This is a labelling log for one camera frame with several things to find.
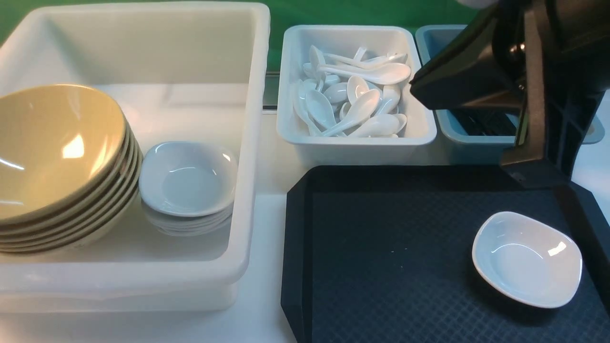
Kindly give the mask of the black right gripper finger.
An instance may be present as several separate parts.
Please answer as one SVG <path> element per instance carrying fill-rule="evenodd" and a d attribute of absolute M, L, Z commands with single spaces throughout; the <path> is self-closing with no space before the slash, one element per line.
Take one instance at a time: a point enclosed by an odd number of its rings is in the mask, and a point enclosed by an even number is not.
<path fill-rule="evenodd" d="M 521 17 L 526 93 L 501 165 L 525 187 L 565 184 L 608 89 L 608 2 L 528 0 Z"/>

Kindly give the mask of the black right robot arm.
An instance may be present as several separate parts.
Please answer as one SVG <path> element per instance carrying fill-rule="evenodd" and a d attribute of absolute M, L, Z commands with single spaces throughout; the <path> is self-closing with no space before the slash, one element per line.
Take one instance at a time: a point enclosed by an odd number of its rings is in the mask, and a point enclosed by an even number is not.
<path fill-rule="evenodd" d="M 571 180 L 609 89 L 607 0 L 496 0 L 410 81 L 431 110 L 518 110 L 503 170 L 525 187 Z"/>

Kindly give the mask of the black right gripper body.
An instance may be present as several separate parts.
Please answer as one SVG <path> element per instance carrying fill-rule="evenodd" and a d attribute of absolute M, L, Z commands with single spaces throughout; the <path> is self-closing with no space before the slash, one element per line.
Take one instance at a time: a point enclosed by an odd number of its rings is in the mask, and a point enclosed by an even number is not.
<path fill-rule="evenodd" d="M 499 0 L 416 72 L 410 93 L 431 110 L 516 107 L 525 92 L 521 10 L 527 0 Z"/>

